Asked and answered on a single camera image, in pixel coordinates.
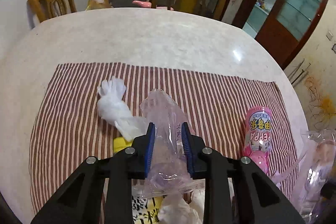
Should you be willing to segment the yellow plastic bag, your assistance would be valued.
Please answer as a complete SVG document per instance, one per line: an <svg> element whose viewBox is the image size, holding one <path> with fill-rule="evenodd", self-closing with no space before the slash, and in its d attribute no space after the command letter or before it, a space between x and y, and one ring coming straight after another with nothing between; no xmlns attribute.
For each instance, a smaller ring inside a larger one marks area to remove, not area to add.
<svg viewBox="0 0 336 224"><path fill-rule="evenodd" d="M88 0L86 11L112 8L109 0Z"/></svg>

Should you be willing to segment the red striped cloth mat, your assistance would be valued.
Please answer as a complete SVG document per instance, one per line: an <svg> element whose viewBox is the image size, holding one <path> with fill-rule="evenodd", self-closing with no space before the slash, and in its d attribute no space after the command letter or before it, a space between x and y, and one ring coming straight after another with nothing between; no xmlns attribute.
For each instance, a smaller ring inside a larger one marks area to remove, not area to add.
<svg viewBox="0 0 336 224"><path fill-rule="evenodd" d="M124 63L68 63L57 66L46 89L30 140L33 210L39 211L63 181L86 159L112 156L119 132L97 115L97 89L111 77L125 81L123 100L135 116L153 89L164 90L187 115L194 132L226 157L242 155L247 111L272 112L269 171L283 172L297 151L280 89L274 82L212 73Z"/></svg>

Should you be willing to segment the wooden chair at left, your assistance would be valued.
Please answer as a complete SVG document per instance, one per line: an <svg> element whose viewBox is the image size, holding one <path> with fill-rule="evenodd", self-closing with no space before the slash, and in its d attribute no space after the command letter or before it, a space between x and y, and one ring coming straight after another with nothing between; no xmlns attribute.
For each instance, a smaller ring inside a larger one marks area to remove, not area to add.
<svg viewBox="0 0 336 224"><path fill-rule="evenodd" d="M39 22L77 12L74 0L28 0Z"/></svg>

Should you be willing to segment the white tissue small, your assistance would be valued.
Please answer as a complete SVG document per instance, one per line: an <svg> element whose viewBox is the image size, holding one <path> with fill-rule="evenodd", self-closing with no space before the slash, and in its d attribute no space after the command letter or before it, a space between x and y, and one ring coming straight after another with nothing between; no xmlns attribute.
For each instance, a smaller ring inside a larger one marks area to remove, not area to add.
<svg viewBox="0 0 336 224"><path fill-rule="evenodd" d="M129 106L122 100L125 92L126 86L122 79L113 76L110 80L103 80L97 89L97 113L130 142L146 134L149 122L146 118L132 115Z"/></svg>

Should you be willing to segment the white tissue large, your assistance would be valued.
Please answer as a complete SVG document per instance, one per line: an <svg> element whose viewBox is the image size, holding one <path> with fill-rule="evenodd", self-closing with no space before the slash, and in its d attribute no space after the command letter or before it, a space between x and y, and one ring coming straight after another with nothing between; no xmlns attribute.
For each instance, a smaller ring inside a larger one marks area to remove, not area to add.
<svg viewBox="0 0 336 224"><path fill-rule="evenodd" d="M158 211L159 223L202 224L205 208L205 190L196 189L191 193L191 201L187 203L182 194L166 196Z"/></svg>

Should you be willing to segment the yellow cap lemon bottle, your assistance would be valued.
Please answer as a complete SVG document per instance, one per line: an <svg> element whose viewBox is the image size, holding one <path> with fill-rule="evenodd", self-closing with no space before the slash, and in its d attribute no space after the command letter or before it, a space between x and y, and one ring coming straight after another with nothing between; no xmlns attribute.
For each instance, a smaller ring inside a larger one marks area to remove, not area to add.
<svg viewBox="0 0 336 224"><path fill-rule="evenodd" d="M113 154L130 147L132 142L127 142L123 137L113 140ZM158 212L163 197L141 198L132 196L131 207L134 223L159 223Z"/></svg>

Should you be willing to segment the clear doll packaging wrapper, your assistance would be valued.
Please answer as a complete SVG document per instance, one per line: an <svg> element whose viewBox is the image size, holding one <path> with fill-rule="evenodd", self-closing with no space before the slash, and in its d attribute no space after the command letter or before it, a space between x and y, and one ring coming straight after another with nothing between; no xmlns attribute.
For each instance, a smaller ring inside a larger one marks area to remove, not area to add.
<svg viewBox="0 0 336 224"><path fill-rule="evenodd" d="M300 156L282 173L274 173L271 180L279 186L298 168L290 202L305 223L314 223L321 214L322 187L331 178L335 163L335 130L303 131L303 149Z"/></svg>

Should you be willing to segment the clear crushed plastic bottle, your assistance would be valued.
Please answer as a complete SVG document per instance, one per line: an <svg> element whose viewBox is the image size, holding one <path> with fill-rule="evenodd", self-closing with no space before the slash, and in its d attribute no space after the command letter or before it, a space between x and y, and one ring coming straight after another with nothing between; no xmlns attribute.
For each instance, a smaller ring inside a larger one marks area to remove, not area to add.
<svg viewBox="0 0 336 224"><path fill-rule="evenodd" d="M140 104L143 116L155 125L155 141L147 178L138 181L132 194L141 198L189 193L205 188L205 180L193 180L183 152L182 124L187 115L163 90L152 90Z"/></svg>

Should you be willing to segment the red wooden kitchen door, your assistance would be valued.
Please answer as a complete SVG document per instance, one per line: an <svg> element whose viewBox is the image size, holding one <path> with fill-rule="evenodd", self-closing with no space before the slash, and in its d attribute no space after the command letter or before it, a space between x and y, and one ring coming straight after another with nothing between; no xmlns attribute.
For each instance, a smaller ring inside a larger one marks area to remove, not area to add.
<svg viewBox="0 0 336 224"><path fill-rule="evenodd" d="M243 0L232 24L285 69L315 30L328 0Z"/></svg>

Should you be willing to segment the white wall switch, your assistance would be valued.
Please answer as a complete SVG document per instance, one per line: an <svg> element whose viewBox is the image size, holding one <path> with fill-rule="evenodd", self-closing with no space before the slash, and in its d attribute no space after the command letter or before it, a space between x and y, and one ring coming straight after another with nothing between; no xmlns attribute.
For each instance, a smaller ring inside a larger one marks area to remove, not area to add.
<svg viewBox="0 0 336 224"><path fill-rule="evenodd" d="M333 34L330 31L328 31L326 33L326 37L331 41L333 39Z"/></svg>

